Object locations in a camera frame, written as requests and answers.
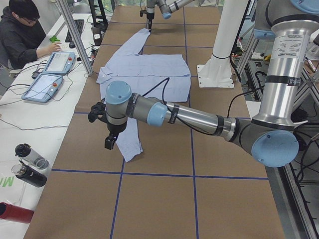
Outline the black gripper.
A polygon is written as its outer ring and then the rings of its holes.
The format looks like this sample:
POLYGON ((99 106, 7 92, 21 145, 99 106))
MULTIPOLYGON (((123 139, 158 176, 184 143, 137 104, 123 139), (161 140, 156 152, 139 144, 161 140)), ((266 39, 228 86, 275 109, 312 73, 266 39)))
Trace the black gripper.
POLYGON ((112 150, 114 148, 115 141, 117 140, 119 134, 123 132, 127 127, 127 122, 115 125, 107 123, 107 129, 109 130, 109 135, 105 139, 104 147, 106 149, 112 150))
POLYGON ((151 32, 152 31, 152 20, 154 19, 154 13, 147 12, 147 19, 148 19, 148 29, 149 29, 149 32, 151 32))

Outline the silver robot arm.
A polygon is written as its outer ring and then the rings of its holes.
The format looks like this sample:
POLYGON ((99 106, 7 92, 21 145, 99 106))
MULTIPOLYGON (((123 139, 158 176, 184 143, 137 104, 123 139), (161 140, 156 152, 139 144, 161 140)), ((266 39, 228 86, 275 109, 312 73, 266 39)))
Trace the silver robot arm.
POLYGON ((145 9, 140 10, 140 17, 144 14, 148 20, 148 30, 152 31, 152 23, 155 17, 155 6, 157 5, 164 19, 169 19, 173 12, 191 3, 192 0, 174 0, 173 3, 167 4, 165 0, 148 0, 145 9))
POLYGON ((226 105, 223 96, 195 92, 191 107, 179 106, 161 98, 133 93, 129 84, 113 81, 106 86, 102 103, 109 135, 105 147, 112 149, 128 119, 152 126, 165 121, 179 123, 209 135, 219 136, 241 147, 268 167, 281 167, 298 154, 299 143, 291 120, 294 100, 301 83, 306 48, 319 27, 316 0, 261 0, 256 9, 255 28, 274 33, 275 40, 263 87, 259 112, 251 120, 211 114, 208 109, 226 105))

